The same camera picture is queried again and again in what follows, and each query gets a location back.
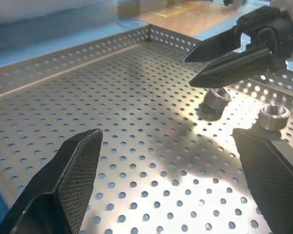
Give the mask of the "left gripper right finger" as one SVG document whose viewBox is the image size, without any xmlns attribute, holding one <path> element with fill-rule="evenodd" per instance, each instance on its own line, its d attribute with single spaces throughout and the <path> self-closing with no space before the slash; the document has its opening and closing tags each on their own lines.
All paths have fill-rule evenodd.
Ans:
<svg viewBox="0 0 293 234">
<path fill-rule="evenodd" d="M 279 131 L 232 132 L 248 188 L 273 234 L 293 234 L 293 148 Z"/>
</svg>

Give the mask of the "brown cardboard mat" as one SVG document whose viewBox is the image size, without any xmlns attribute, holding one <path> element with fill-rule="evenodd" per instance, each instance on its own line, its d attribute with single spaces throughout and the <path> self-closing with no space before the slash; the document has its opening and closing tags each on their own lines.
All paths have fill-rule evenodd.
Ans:
<svg viewBox="0 0 293 234">
<path fill-rule="evenodd" d="M 103 0 L 108 11 L 187 36 L 195 36 L 241 13 L 223 0 Z"/>
</svg>

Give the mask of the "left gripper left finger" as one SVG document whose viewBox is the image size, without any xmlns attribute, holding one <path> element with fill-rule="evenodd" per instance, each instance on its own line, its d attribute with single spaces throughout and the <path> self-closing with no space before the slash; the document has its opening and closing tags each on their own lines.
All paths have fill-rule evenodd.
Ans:
<svg viewBox="0 0 293 234">
<path fill-rule="evenodd" d="M 76 134 L 29 181 L 0 234 L 78 234 L 93 191 L 102 129 Z"/>
</svg>

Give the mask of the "perforated metal tray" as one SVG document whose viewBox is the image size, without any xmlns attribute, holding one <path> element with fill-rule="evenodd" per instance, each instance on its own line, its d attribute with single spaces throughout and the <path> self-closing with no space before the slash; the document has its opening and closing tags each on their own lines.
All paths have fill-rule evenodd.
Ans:
<svg viewBox="0 0 293 234">
<path fill-rule="evenodd" d="M 0 68 L 0 193 L 11 206 L 77 133 L 102 129 L 94 190 L 81 234 L 272 234 L 253 200 L 234 128 L 263 103 L 286 105 L 293 147 L 293 72 L 228 86 L 220 117 L 203 113 L 207 89 L 182 62 L 196 40 L 136 28 Z"/>
</svg>

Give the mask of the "metal nut on tray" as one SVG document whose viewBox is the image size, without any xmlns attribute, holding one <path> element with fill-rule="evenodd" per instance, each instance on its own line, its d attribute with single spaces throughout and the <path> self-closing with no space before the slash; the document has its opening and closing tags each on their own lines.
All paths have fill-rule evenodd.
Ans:
<svg viewBox="0 0 293 234">
<path fill-rule="evenodd" d="M 230 94 L 224 88 L 210 88 L 202 107 L 209 114 L 221 114 L 230 102 Z"/>
</svg>

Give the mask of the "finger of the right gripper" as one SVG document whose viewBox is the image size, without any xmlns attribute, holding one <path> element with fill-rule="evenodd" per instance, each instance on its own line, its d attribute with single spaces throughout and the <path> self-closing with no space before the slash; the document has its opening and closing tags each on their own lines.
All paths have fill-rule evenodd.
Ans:
<svg viewBox="0 0 293 234">
<path fill-rule="evenodd" d="M 212 61 L 190 82 L 199 88 L 221 88 L 252 78 L 273 67 L 273 54 L 267 47 L 254 47 Z"/>
<path fill-rule="evenodd" d="M 184 57 L 184 62 L 208 62 L 241 46 L 242 29 L 234 26 L 206 40 L 200 41 Z"/>
</svg>

